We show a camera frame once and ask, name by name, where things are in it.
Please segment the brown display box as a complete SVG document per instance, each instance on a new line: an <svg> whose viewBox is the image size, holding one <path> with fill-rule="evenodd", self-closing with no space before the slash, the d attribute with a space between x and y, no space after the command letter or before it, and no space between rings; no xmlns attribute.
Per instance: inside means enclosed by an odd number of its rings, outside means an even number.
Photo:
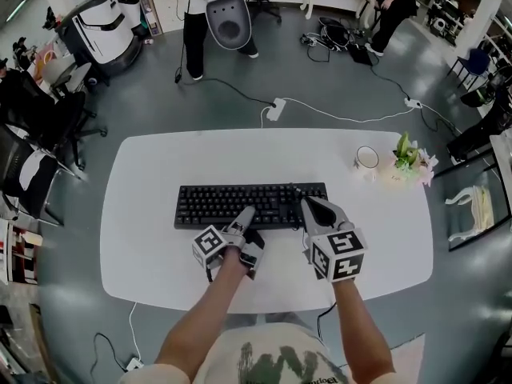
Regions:
<svg viewBox="0 0 512 384"><path fill-rule="evenodd" d="M152 36L163 34L154 0L140 0L140 4L150 34Z"/></svg>

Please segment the black keyboard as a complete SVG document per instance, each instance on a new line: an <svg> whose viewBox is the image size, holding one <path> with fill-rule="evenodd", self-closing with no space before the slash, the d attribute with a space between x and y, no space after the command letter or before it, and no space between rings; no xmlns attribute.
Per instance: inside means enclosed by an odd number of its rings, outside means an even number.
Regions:
<svg viewBox="0 0 512 384"><path fill-rule="evenodd" d="M327 198L323 182L250 185L181 186L174 227L221 229L248 206L255 208L251 227L256 230L296 230L303 226L300 200L306 196Z"/></svg>

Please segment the black mesh chair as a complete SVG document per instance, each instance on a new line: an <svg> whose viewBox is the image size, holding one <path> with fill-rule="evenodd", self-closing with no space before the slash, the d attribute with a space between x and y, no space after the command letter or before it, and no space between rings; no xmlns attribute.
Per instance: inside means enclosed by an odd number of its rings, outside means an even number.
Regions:
<svg viewBox="0 0 512 384"><path fill-rule="evenodd" d="M32 146L7 125L0 124L0 197L17 219L24 214L35 221L62 227L48 198L57 174L76 173L44 149Z"/></svg>

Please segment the person's grey trousers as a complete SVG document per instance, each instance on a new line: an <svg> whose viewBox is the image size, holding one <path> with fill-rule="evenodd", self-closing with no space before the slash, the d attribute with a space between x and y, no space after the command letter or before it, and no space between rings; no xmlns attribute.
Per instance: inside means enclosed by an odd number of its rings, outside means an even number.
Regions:
<svg viewBox="0 0 512 384"><path fill-rule="evenodd" d="M300 326L306 330L312 331L309 325L294 312L285 313L270 313L263 315L265 323L289 323ZM228 314L224 321L222 332L243 328L248 326L255 326L257 324L258 314Z"/></svg>

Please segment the white stool with yellow cushion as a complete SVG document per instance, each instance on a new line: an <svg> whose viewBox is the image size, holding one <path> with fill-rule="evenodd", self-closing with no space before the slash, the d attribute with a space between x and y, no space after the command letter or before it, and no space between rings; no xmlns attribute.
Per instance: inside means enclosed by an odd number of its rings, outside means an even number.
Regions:
<svg viewBox="0 0 512 384"><path fill-rule="evenodd" d="M474 224L469 230L449 236L449 242L453 242L456 239L461 239L465 242L469 238L481 234L484 230L488 230L495 224L490 191L485 186L466 187L453 198L447 198L445 204L457 204L458 206L470 204L470 212L474 220Z"/></svg>

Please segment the low bookshelf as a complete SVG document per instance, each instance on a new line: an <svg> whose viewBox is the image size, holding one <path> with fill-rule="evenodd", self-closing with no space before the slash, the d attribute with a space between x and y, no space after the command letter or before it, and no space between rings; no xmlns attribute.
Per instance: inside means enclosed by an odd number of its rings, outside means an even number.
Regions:
<svg viewBox="0 0 512 384"><path fill-rule="evenodd" d="M0 282L38 284L37 256L43 238L0 218Z"/></svg>

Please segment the grey seat chair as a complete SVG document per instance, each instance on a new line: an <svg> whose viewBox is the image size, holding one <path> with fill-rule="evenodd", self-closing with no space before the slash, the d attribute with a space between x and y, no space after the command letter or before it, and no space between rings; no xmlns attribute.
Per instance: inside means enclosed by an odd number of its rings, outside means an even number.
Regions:
<svg viewBox="0 0 512 384"><path fill-rule="evenodd" d="M59 100L67 94L87 89L87 74L90 68L90 62L78 66L71 55L55 58L42 68L42 79L53 97Z"/></svg>

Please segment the glass desk with black frame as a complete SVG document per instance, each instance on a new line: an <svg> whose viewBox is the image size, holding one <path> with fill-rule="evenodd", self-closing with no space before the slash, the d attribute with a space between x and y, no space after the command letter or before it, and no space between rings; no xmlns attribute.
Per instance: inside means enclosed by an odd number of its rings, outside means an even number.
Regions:
<svg viewBox="0 0 512 384"><path fill-rule="evenodd" d="M472 242L476 242L484 238L491 232L499 229L504 225L509 225L510 230L512 231L512 138L508 137L505 133L500 134L499 136L491 136L490 144L491 147L487 150L484 150L483 152L476 154L468 160L455 166L451 166L434 175L435 178L452 175L456 179L461 179L461 185L453 185L451 187L452 190L457 189L458 192L469 186L485 186L489 189L487 184L480 181L478 177L481 175L481 173L473 169L472 165L484 162L486 157L490 157L494 160L494 162L488 165L488 167L486 167L483 171L491 172L492 170L496 170L498 182L501 185L502 191L504 193L504 200L507 210L505 217L497 220L494 216L495 224L491 228L484 230L477 236L469 238L465 242L463 242L461 239L456 239L453 242L448 241L449 252L464 248ZM457 193L452 192L448 198L453 198ZM491 200L494 211L494 208L497 206L499 200L497 198L491 198Z"/></svg>

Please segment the white pot with flowers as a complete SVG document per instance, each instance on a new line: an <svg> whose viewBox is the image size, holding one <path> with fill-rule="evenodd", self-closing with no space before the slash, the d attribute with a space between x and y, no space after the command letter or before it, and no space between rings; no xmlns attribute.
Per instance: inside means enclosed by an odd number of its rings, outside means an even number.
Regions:
<svg viewBox="0 0 512 384"><path fill-rule="evenodd" d="M390 178L407 185L430 186L434 178L434 168L438 164L435 155L429 155L416 141L411 141L404 132L392 151Z"/></svg>

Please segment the person's beige printed shirt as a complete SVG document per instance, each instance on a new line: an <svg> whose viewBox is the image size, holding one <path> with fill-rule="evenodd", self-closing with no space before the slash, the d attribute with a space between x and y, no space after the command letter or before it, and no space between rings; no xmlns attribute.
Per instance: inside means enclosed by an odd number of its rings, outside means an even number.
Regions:
<svg viewBox="0 0 512 384"><path fill-rule="evenodd" d="M269 323L223 332L193 381L179 368L153 364L118 384L350 384L308 329Z"/></svg>

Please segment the person's right forearm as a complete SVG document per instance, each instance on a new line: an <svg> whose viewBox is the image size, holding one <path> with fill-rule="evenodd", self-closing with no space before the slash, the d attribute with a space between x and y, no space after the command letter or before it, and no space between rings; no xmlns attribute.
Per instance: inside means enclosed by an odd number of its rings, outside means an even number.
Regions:
<svg viewBox="0 0 512 384"><path fill-rule="evenodd" d="M370 316L353 280L333 284L342 346L357 384L395 372L391 350Z"/></svg>

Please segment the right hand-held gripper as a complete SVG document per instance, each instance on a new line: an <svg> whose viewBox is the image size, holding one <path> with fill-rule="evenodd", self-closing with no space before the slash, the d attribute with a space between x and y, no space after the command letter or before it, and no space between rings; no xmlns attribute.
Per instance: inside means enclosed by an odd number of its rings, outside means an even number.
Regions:
<svg viewBox="0 0 512 384"><path fill-rule="evenodd" d="M320 197L300 202L306 234L306 258L318 279L340 282L354 279L362 269L367 252L360 228L345 211Z"/></svg>

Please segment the black flat bag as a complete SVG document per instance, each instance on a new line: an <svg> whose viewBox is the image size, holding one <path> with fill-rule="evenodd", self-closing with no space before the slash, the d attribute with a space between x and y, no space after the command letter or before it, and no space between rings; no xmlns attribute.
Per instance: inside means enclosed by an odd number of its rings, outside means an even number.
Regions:
<svg viewBox="0 0 512 384"><path fill-rule="evenodd" d="M364 46L359 46L357 44L348 45L348 52L352 59L359 64L363 64L366 66L372 66L373 63L370 59L367 49Z"/></svg>

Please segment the grey oval panel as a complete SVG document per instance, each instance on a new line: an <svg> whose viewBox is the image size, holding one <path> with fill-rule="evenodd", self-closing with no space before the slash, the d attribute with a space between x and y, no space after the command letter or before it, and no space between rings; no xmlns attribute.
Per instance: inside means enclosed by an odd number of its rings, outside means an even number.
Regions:
<svg viewBox="0 0 512 384"><path fill-rule="evenodd" d="M226 50L238 50L251 38L251 20L245 0L209 0L206 20L214 40Z"/></svg>

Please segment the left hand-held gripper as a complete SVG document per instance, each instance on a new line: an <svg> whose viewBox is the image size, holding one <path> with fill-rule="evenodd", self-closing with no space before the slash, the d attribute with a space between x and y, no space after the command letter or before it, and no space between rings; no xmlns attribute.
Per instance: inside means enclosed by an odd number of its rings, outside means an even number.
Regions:
<svg viewBox="0 0 512 384"><path fill-rule="evenodd" d="M255 279L261 264L265 242L256 230L250 229L255 208L247 206L236 219L222 230L208 226L192 241L192 253L206 272L207 279L213 280L212 270L220 267L224 254L230 246L238 249L239 261L247 268L247 276Z"/></svg>

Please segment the person's left forearm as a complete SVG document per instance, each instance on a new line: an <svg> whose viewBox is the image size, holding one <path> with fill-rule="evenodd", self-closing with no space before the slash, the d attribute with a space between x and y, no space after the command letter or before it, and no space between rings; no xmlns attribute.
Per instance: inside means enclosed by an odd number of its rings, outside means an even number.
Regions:
<svg viewBox="0 0 512 384"><path fill-rule="evenodd" d="M239 249L227 248L215 279L169 331L155 362L174 366L193 381L221 333L227 311L246 274Z"/></svg>

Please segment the blue chair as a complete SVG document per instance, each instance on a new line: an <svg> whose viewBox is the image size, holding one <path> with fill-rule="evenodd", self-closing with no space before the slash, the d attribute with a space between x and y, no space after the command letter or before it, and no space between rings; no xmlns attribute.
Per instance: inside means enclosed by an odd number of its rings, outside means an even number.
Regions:
<svg viewBox="0 0 512 384"><path fill-rule="evenodd" d="M466 58L457 57L456 61L450 68L450 71L447 75L450 74L451 71L458 69L457 77L459 78L462 72L465 72L466 75L458 84L458 87L461 87L465 84L468 78L471 78L469 84L469 90L478 80L478 78L485 76L490 65L490 56L484 50L479 48L472 48L469 50L468 56Z"/></svg>

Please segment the white mug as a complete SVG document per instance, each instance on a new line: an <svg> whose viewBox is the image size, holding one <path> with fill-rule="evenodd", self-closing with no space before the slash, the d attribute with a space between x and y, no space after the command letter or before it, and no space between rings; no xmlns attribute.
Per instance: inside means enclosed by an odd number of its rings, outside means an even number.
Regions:
<svg viewBox="0 0 512 384"><path fill-rule="evenodd" d="M360 146L354 156L354 172L368 182L374 182L377 177L379 156L369 146Z"/></svg>

